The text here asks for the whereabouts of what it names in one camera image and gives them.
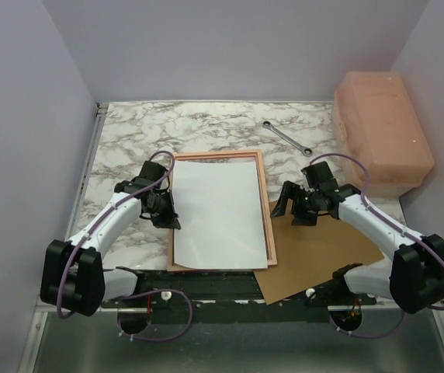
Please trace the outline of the brown backing board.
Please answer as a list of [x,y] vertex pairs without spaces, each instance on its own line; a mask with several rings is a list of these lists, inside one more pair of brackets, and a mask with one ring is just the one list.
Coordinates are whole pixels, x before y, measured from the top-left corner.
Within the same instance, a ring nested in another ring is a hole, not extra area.
[[290,209],[271,219],[277,264],[254,272],[268,305],[331,280],[349,264],[383,259],[370,239],[343,221],[320,216],[315,226],[302,226],[292,220]]

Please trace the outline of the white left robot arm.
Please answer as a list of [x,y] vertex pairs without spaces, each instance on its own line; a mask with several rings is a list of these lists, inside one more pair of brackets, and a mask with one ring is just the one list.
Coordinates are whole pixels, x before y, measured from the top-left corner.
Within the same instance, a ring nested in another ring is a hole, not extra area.
[[62,319],[75,313],[91,316],[116,298],[130,307],[140,305],[146,289],[138,273],[125,267],[106,270],[103,258],[137,219],[155,228],[181,228],[170,191],[172,170],[147,160],[137,176],[115,185],[106,207],[80,232],[53,240],[45,252],[40,300],[56,306]]

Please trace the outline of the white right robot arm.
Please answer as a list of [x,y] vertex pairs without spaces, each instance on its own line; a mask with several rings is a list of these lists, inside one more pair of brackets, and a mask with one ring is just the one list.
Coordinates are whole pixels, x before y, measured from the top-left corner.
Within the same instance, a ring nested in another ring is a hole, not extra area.
[[293,225],[315,226],[321,214],[342,221],[367,237],[383,254],[370,265],[348,265],[331,284],[331,296],[346,305],[359,294],[393,300],[408,314],[422,309],[441,310],[444,301],[444,239],[423,235],[377,209],[363,190],[339,185],[326,162],[303,168],[308,183],[286,181],[271,215],[286,211]]

